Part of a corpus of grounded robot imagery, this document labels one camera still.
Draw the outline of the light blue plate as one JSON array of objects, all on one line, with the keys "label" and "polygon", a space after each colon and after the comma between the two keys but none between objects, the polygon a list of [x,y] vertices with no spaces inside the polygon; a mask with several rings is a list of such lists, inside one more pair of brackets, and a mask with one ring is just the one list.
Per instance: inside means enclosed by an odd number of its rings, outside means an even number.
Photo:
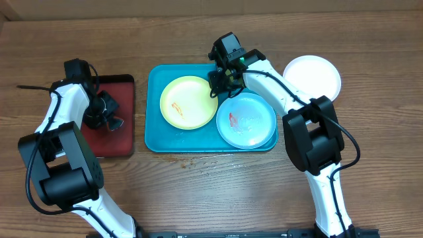
[{"label": "light blue plate", "polygon": [[256,149],[267,143],[276,130],[276,113],[260,96],[241,93],[225,99],[217,110],[220,136],[238,149]]}]

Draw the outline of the yellow plate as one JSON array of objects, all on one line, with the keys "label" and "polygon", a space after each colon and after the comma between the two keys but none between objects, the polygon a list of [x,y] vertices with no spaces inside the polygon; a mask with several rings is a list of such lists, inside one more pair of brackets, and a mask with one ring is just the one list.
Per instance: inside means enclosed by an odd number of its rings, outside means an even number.
[{"label": "yellow plate", "polygon": [[197,76],[183,76],[171,81],[161,93],[159,106],[172,126],[194,130],[205,126],[217,112],[218,98],[210,97],[209,83]]}]

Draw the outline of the white pink plate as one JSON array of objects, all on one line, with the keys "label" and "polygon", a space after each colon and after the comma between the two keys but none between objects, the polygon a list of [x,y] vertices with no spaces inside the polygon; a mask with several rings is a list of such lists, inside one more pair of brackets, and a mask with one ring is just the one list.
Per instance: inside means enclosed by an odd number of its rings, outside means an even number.
[{"label": "white pink plate", "polygon": [[319,56],[306,55],[293,59],[284,69],[283,77],[313,98],[324,95],[334,101],[342,87],[337,68]]}]

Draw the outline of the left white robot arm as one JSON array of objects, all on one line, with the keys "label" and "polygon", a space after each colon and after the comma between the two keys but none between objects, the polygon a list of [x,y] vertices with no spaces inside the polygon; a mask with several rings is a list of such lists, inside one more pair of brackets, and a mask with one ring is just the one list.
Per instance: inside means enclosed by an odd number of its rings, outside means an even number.
[{"label": "left white robot arm", "polygon": [[137,221],[123,212],[104,188],[100,163],[81,132],[123,124],[115,117],[118,103],[101,91],[100,77],[87,61],[64,63],[65,79],[47,89],[51,103],[33,134],[19,139],[26,166],[25,191],[39,213],[81,216],[99,237],[142,237]]}]

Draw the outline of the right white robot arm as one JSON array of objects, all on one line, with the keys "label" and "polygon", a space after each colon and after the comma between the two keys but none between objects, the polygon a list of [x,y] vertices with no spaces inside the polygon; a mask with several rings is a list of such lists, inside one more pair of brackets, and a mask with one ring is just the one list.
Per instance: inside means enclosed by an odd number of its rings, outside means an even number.
[{"label": "right white robot arm", "polygon": [[[332,101],[313,98],[285,80],[266,56],[246,51],[229,32],[218,38],[208,54],[216,69],[208,74],[211,97],[230,96],[249,89],[261,96],[281,117],[287,155],[305,173],[316,209],[316,237],[356,237],[356,228],[344,205],[340,172],[355,165],[361,157],[354,137],[338,123]],[[356,158],[341,164],[347,136]]]}]

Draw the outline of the red green sponge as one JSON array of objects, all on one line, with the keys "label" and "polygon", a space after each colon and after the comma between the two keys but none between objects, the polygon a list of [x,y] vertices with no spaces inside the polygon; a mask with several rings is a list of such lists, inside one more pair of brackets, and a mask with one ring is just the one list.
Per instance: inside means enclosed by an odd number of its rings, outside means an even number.
[{"label": "red green sponge", "polygon": [[124,120],[122,118],[113,116],[106,121],[106,126],[108,130],[112,132],[120,128],[123,125],[123,123],[124,123]]}]

